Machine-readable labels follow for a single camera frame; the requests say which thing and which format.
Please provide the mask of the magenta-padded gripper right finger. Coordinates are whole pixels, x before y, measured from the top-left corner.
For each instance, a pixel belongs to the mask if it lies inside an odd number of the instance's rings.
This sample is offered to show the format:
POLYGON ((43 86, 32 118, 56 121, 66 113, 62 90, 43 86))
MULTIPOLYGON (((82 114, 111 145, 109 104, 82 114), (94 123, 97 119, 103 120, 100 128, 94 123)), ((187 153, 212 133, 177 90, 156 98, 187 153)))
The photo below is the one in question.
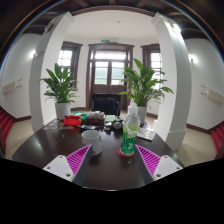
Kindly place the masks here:
POLYGON ((153 183, 183 168, 183 163, 167 146, 153 150, 135 145, 135 159, 138 167, 137 186, 153 183))

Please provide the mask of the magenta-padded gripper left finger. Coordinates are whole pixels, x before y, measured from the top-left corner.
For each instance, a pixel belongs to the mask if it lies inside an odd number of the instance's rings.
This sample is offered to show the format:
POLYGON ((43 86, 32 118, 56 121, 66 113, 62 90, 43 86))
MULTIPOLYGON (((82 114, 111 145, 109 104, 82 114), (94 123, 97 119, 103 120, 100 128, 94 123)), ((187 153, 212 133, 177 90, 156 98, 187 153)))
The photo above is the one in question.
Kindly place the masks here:
POLYGON ((81 186, 92 153, 92 146, 87 145, 67 156, 58 155, 44 167, 44 170, 81 186))

